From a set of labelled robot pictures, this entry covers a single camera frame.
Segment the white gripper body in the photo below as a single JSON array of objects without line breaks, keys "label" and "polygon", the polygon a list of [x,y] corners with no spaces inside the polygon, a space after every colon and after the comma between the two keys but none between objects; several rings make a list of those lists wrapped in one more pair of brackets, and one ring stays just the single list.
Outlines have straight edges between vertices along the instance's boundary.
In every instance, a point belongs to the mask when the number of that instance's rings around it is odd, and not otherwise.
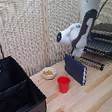
[{"label": "white gripper body", "polygon": [[77,48],[75,48],[75,49],[72,50],[71,55],[72,55],[73,57],[75,57],[75,56],[76,56],[76,57],[81,57],[83,52],[84,52],[83,49],[77,49]]}]

